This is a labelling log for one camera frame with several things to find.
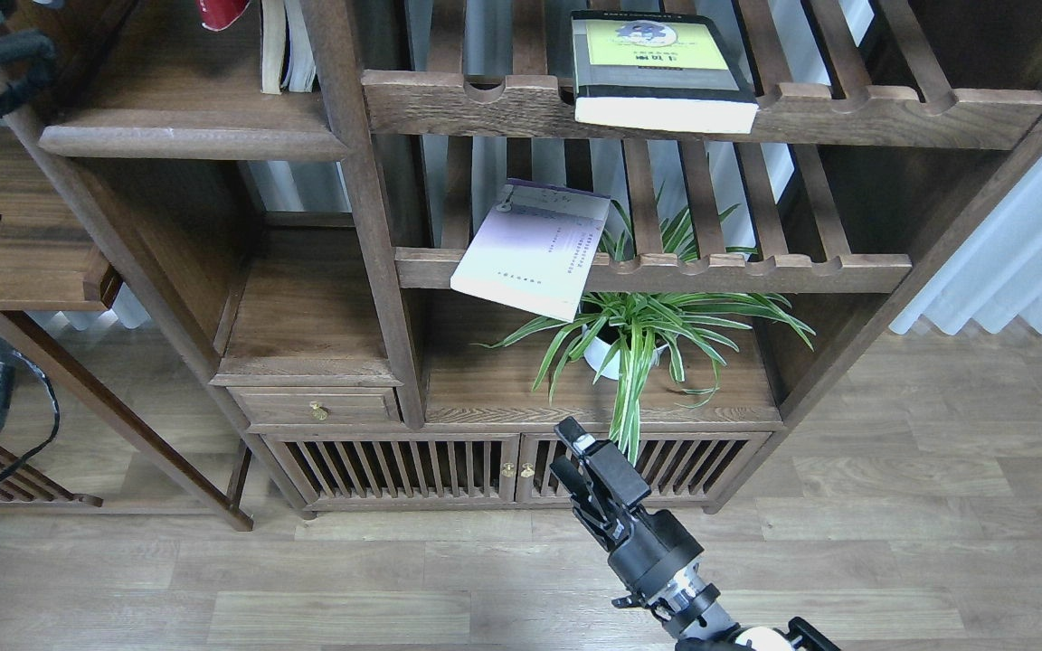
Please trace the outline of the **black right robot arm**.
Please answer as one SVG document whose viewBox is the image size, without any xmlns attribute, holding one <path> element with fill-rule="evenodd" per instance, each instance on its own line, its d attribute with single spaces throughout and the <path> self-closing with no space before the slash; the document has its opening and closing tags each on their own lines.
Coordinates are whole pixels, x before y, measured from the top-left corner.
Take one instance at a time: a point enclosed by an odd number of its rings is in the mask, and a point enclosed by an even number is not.
<svg viewBox="0 0 1042 651">
<path fill-rule="evenodd" d="M 795 617 L 789 629 L 744 627 L 718 602 L 719 590 L 697 573 L 703 547 L 666 508 L 642 506 L 650 487 L 607 439 L 595 439 L 574 418 L 554 432 L 567 457 L 551 465 L 570 494 L 576 519 L 607 552 L 607 564 L 629 596 L 616 609 L 647 609 L 678 650 L 835 650 L 836 644 Z"/>
</svg>

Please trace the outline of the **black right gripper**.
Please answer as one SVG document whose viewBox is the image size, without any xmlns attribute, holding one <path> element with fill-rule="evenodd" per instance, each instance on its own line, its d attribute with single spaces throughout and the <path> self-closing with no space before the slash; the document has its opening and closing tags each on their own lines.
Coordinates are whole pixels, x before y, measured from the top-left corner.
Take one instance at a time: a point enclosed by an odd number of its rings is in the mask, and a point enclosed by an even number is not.
<svg viewBox="0 0 1042 651">
<path fill-rule="evenodd" d="M 554 425 L 568 454 L 551 465 L 576 519 L 605 552 L 626 596 L 616 609 L 700 611 L 708 585 L 697 574 L 703 548 L 667 510 L 642 505 L 650 489 L 611 441 L 599 441 L 574 417 Z"/>
</svg>

